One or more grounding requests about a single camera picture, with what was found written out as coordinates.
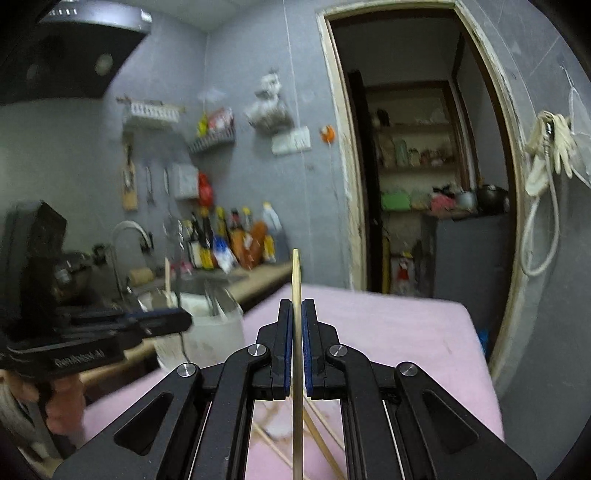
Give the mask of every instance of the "storage box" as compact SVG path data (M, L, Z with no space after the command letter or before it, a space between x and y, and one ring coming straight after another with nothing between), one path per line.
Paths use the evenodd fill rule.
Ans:
M199 170L191 164L175 163L171 169L172 194L177 200L199 198Z
M410 210L410 196L406 192L383 193L382 210Z

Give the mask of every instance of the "pink tablecloth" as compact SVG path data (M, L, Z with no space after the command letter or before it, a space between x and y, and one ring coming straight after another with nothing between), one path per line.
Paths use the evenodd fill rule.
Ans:
M403 361L416 363L499 438L503 438L501 413L492 381L472 321L462 305L316 286L304 286L302 295L314 299L319 320L336 327L341 343L385 365L398 365ZM291 298L290 286L283 287L245 315L247 344L254 343L262 325L277 320L282 298ZM155 371L87 408L85 438L96 435L163 376L162 371ZM338 404L316 404L342 435ZM282 407L281 416L283 420L278 419L276 423L289 422L289 405ZM324 428L316 424L345 471L342 451ZM282 427L271 425L270 433L273 428ZM286 442L280 448L286 452L290 449ZM310 438L304 442L304 458L304 471L311 480L336 478ZM287 480L291 478L291 471L259 437L253 437L246 478Z

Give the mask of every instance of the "plastic bag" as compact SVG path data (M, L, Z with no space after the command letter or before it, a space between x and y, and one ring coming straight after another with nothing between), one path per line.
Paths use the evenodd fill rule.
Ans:
M244 114L257 131L274 134L279 130L293 127L287 105L279 97L281 83L279 75L271 73L261 79L261 90L255 95L258 100L246 108Z
M207 116L207 129L209 131L220 131L232 126L234 115L228 107L220 108Z

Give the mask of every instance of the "metal screw head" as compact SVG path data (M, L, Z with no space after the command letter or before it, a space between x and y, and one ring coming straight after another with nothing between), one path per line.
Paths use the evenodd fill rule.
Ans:
M267 352L267 347L260 343L253 343L250 347L248 347L248 353L252 356L261 356L265 355Z
M190 377L195 374L197 367L193 364L182 364L177 367L179 377Z
M405 377L414 377L418 373L417 366L412 362L403 362L398 366L398 369Z
M345 356L347 354L347 347L345 345L333 345L329 348L329 353L332 356Z

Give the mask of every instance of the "gray wall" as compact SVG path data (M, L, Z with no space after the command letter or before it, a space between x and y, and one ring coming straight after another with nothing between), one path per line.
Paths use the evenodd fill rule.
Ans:
M163 165L189 162L183 135L194 135L202 105L206 36L171 17L154 14L152 34L123 65L101 100L57 99L0 108L0 211L19 200L44 199L68 220L66 248L89 251L108 242L121 220L136 220L155 237L149 264L163 263L162 222L168 212ZM158 99L189 110L178 132L143 132L135 138L139 211L121 206L122 105L116 96ZM152 164L157 204L145 202L144 165ZM181 205L186 213L186 206ZM179 205L171 201L173 213ZM127 231L117 242L122 271L144 265L139 236Z
M507 189L509 182L499 125L484 79L469 48L464 51L457 82L474 134L480 176L485 183Z
M334 35L343 69L378 85L447 80L459 29L447 18L405 18L335 28Z
M350 253L342 163L338 144L329 147L319 137L319 129L336 119L317 6L286 2L293 69L281 1L256 5L210 34L206 86L226 93L224 103L236 115L237 141L197 163L209 175L219 205L248 205L257 217L263 201L272 203L290 246L301 251L305 282L345 287ZM282 97L296 123L309 127L311 151L275 157L270 137L246 122L244 109L255 101L260 78L270 69L279 71Z
M569 71L591 107L591 83L579 62L549 20L527 0L466 0L465 4L505 68L526 135L535 112L569 114L569 83L560 66ZM558 255L546 278L532 280L525 292L522 318L531 336L516 332L516 345L528 341L500 398L506 441L540 479L564 458L591 415L591 192L574 179L559 195L563 214ZM547 215L540 216L538 230L547 229L547 222ZM545 256L543 243L537 242L538 256Z

